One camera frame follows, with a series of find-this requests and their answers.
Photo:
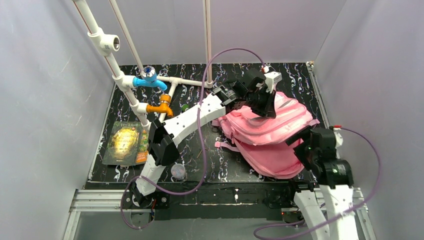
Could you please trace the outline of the pink student backpack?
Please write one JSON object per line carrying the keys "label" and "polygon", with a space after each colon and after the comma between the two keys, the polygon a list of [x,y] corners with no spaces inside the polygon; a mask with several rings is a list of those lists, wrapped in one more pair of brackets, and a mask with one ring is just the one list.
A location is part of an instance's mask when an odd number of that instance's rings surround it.
{"label": "pink student backpack", "polygon": [[220,127],[231,144],[215,143],[217,148],[239,152],[260,175],[275,179],[291,179],[304,166],[295,156],[294,148],[301,139],[287,144],[287,140],[306,127],[319,124],[297,99],[278,91],[274,102],[276,117],[263,118],[243,106],[212,121]]}

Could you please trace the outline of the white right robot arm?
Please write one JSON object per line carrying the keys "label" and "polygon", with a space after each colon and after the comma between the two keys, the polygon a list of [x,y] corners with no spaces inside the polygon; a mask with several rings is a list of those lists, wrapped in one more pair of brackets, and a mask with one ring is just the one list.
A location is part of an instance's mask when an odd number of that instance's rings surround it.
{"label": "white right robot arm", "polygon": [[330,128],[307,126],[287,140],[300,142],[294,155],[316,177],[323,196],[323,212],[313,187],[304,183],[294,189],[294,203],[300,208],[314,240],[357,240],[354,210],[354,180],[347,160],[339,157],[343,145],[340,126]]}

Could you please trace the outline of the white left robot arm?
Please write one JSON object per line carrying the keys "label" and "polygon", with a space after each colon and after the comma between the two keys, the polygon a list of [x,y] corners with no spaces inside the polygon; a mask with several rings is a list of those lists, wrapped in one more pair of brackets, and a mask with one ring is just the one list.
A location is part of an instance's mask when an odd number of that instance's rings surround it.
{"label": "white left robot arm", "polygon": [[142,172],[132,181],[130,191],[141,205],[158,189],[157,182],[166,166],[179,157],[178,145],[191,133],[226,114],[249,107],[260,117],[275,118],[275,85],[282,79],[279,72],[248,70],[242,79],[229,80],[217,86],[195,106],[176,117],[151,123],[148,155]]}

